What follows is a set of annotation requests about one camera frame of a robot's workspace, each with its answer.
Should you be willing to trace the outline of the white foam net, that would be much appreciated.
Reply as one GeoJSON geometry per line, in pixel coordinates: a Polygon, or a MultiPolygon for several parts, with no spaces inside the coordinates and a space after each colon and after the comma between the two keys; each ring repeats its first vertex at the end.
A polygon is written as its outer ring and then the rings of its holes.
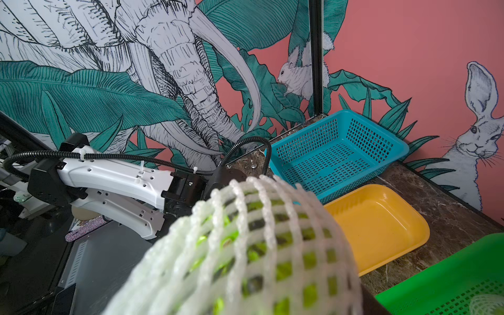
{"type": "Polygon", "coordinates": [[[351,246],[301,185],[231,181],[177,219],[105,314],[362,314],[351,246]]]}

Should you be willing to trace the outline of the teal plastic basket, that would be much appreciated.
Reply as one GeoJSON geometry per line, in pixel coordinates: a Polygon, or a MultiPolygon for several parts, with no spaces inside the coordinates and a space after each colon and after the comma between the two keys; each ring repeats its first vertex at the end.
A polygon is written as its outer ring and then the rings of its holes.
{"type": "Polygon", "coordinates": [[[360,114],[337,112],[272,145],[269,167],[292,186],[300,184],[322,204],[382,174],[409,146],[360,114]]]}

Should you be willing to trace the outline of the green custard apple back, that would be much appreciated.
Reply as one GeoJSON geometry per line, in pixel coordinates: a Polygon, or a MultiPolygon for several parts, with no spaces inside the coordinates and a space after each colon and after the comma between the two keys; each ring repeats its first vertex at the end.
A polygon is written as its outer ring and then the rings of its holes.
{"type": "Polygon", "coordinates": [[[210,305],[204,314],[223,314],[228,308],[228,280],[238,284],[240,298],[258,306],[258,314],[314,310],[343,292],[344,277],[336,270],[343,256],[334,229],[309,215],[299,202],[292,203],[295,222],[279,197],[269,203],[265,216],[258,194],[246,195],[245,230],[239,227],[236,200],[224,203],[223,233],[209,272],[205,292],[210,305]]]}

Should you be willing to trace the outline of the yellow plastic tub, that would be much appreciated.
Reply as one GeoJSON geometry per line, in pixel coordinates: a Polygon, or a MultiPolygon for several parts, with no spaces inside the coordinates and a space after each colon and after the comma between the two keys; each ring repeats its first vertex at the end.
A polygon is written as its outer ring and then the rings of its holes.
{"type": "Polygon", "coordinates": [[[349,241],[360,276],[421,247],[430,237],[424,217],[383,185],[362,186],[324,208],[349,241]]]}

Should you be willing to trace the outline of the bright green plastic basket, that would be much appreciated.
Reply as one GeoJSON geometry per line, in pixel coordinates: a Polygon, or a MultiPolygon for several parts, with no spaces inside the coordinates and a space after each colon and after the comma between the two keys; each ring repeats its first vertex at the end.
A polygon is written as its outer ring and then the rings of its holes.
{"type": "Polygon", "coordinates": [[[391,314],[470,314],[476,295],[503,296],[503,234],[484,236],[375,298],[391,314]]]}

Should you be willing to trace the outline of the white foam net sleeve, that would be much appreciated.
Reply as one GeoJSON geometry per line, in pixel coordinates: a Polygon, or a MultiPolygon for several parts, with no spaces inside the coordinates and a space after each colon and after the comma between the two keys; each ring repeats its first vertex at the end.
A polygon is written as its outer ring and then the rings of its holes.
{"type": "Polygon", "coordinates": [[[504,313],[503,296],[495,294],[476,295],[471,299],[469,305],[470,315],[490,314],[503,315],[504,313]]]}

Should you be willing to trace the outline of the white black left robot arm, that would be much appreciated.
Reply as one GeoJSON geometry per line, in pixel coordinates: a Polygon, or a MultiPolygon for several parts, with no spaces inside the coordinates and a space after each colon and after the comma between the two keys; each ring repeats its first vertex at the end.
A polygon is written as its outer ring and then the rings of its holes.
{"type": "Polygon", "coordinates": [[[4,160],[6,172],[27,181],[33,197],[53,206],[94,211],[155,241],[168,233],[179,217],[188,216],[199,201],[215,189],[246,175],[227,169],[229,160],[246,144],[266,147],[262,174],[266,174],[272,145],[259,136],[239,140],[214,171],[199,171],[156,158],[131,154],[104,154],[91,148],[87,137],[74,133],[58,151],[22,152],[4,160]]]}

